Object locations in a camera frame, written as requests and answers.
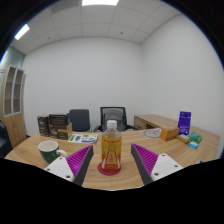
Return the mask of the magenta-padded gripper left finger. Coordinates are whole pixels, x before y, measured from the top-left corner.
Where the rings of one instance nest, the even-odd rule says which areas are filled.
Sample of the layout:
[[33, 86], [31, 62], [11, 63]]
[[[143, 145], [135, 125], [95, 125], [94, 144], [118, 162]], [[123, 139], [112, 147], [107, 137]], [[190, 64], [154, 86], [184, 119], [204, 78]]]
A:
[[81, 186], [93, 155], [93, 146], [90, 145], [67, 158], [58, 157], [45, 168], [45, 171]]

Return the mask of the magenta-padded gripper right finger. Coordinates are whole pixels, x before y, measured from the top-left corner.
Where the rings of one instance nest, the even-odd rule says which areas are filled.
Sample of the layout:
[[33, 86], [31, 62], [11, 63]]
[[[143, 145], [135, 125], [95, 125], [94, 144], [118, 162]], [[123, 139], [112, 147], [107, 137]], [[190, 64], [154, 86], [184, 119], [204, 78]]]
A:
[[166, 153], [156, 154], [137, 144], [131, 145], [131, 154], [144, 185], [182, 169], [182, 166]]

